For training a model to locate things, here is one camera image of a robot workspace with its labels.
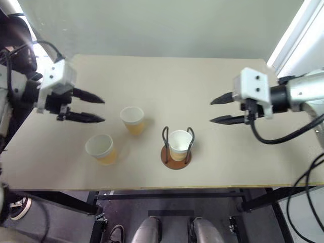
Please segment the wooden table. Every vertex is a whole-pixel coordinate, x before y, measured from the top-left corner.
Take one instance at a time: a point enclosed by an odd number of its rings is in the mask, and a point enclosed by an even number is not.
[[[260,59],[155,58],[77,55],[76,87],[106,103],[74,99],[72,111],[106,118],[99,124],[56,121],[55,115],[33,112],[1,155],[2,180],[13,189],[99,190],[149,188],[219,188],[290,186],[321,148],[313,131],[279,145],[256,140],[246,125],[217,125],[210,119],[240,115],[238,103],[210,106],[232,91],[233,78],[244,67],[269,74]],[[128,133],[119,118],[126,106],[139,106],[147,127],[140,136]],[[276,114],[257,121],[264,138],[282,137],[309,122],[307,114]],[[196,140],[186,168],[168,169],[160,160],[164,126],[170,132],[192,127]],[[84,149],[94,134],[110,134],[118,150],[114,165],[102,166]],[[312,182],[323,184],[323,169]]]

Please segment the white paper cup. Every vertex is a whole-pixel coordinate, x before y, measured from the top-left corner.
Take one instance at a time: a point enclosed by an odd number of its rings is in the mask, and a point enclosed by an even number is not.
[[[169,135],[170,155],[174,161],[182,161],[189,148],[192,135],[184,130],[176,130]]]
[[[101,164],[109,165],[117,158],[116,149],[109,135],[96,135],[91,137],[85,145],[86,152],[96,158]]]
[[[144,112],[141,108],[129,106],[120,112],[120,118],[128,131],[133,135],[139,135],[144,129]]]

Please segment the shoe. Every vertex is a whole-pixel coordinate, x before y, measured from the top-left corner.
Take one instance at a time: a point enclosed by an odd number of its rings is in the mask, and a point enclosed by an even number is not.
[[[120,224],[115,225],[110,232],[108,243],[124,243],[125,230]]]
[[[31,198],[24,197],[22,200],[10,204],[10,218],[18,220],[25,216],[31,206]]]

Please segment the floor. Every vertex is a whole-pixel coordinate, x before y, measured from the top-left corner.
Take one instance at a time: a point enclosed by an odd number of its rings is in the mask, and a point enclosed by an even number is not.
[[[229,190],[208,190],[208,192],[212,191],[229,192]],[[252,192],[257,195],[262,194],[263,190],[254,189]],[[82,200],[86,200],[88,196],[87,192],[66,193]],[[101,191],[100,193],[125,194],[132,192]],[[122,224],[126,231],[125,243],[130,243],[136,229],[146,217],[152,214],[163,214],[168,210],[168,212],[175,212],[181,216],[160,217],[163,224],[162,243],[187,243],[187,221],[193,216],[210,220],[220,231],[226,243],[237,243],[236,236],[229,231],[228,217],[241,214],[236,210],[236,205],[240,201],[240,198],[101,200],[98,201],[98,204],[102,206],[109,221],[102,242],[107,242],[109,231],[115,224]],[[51,218],[47,242],[89,242],[94,222],[93,216],[79,214],[53,205],[46,206]],[[251,243],[284,243],[272,207],[264,207],[242,215]],[[33,237],[39,237],[44,231],[44,216],[39,206],[33,203],[24,218],[16,222],[8,220],[5,226],[27,232]]]

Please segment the gray pants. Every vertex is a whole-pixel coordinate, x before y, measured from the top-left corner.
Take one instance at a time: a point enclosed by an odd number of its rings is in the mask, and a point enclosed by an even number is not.
[[[219,231],[206,219],[196,218],[193,222],[197,243],[225,243]],[[159,243],[159,220],[149,217],[137,229],[132,243]]]

